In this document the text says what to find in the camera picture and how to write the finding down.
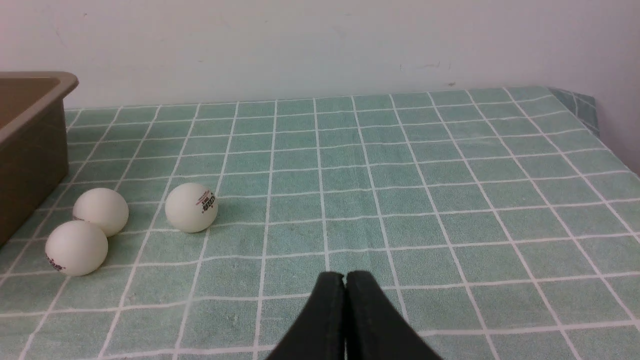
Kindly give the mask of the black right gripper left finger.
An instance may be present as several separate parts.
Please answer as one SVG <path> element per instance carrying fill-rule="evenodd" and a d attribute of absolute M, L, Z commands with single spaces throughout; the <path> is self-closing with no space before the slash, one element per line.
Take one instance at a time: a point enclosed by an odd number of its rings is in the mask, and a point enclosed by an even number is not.
<path fill-rule="evenodd" d="M 268 360 L 343 360 L 345 358 L 345 283 L 343 275 L 318 274 L 305 306 Z"/>

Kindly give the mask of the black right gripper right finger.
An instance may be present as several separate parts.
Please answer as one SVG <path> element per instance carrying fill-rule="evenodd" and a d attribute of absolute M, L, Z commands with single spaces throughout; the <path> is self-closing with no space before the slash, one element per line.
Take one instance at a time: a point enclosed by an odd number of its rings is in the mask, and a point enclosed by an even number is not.
<path fill-rule="evenodd" d="M 348 360 L 441 359 L 394 308 L 370 272 L 349 272 L 345 294 Z"/>

